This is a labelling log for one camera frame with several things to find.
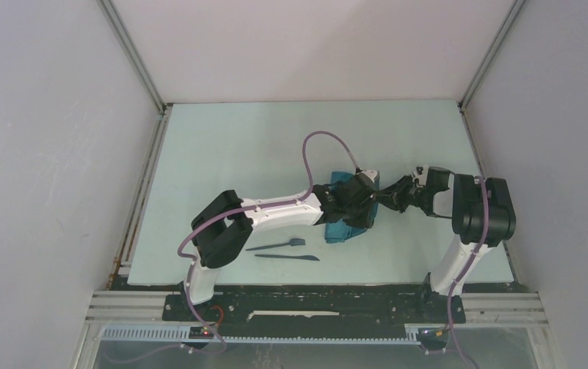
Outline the teal cloth napkin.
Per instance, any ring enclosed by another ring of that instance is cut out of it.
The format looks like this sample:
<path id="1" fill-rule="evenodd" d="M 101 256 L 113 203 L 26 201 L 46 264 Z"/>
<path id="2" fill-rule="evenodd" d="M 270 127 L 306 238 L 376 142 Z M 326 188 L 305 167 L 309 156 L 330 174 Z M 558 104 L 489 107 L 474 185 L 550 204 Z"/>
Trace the teal cloth napkin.
<path id="1" fill-rule="evenodd" d="M 344 171 L 333 171 L 331 173 L 331 182 L 329 185 L 335 184 L 340 181 L 347 181 L 353 174 Z M 380 189 L 380 175 L 378 180 L 374 183 L 376 190 Z M 377 216 L 378 204 L 375 201 L 373 209 L 373 218 L 375 220 Z M 356 238 L 369 229 L 359 229 L 347 226 L 343 221 L 339 221 L 333 224 L 325 224 L 324 239 L 328 244 L 343 243 L 351 238 Z"/>

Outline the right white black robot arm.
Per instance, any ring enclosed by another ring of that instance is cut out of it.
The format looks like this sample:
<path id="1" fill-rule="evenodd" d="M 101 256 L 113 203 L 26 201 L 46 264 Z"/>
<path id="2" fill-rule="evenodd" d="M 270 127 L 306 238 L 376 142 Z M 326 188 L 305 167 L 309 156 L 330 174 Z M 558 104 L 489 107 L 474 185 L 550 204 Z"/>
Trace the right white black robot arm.
<path id="1" fill-rule="evenodd" d="M 511 239 L 517 226 L 510 189 L 503 178 L 456 174 L 424 165 L 380 190 L 377 200 L 400 213 L 415 207 L 428 217 L 451 222 L 454 237 L 427 276 L 430 291 L 414 302 L 417 316 L 424 321 L 435 321 L 445 312 L 441 296 L 459 295 L 481 258 Z"/>

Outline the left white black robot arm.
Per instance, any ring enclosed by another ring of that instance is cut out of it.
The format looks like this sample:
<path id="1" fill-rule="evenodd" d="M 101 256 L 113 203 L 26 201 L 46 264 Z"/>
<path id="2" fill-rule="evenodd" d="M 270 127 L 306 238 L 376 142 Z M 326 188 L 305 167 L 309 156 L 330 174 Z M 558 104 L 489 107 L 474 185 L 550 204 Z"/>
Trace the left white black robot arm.
<path id="1" fill-rule="evenodd" d="M 191 261 L 181 310 L 196 321 L 208 316 L 220 270 L 238 257 L 253 233 L 338 221 L 371 228 L 378 188 L 378 171 L 363 170 L 288 197 L 254 200 L 239 198 L 234 190 L 222 192 L 194 218 L 192 232 L 178 247 L 178 255 Z"/>

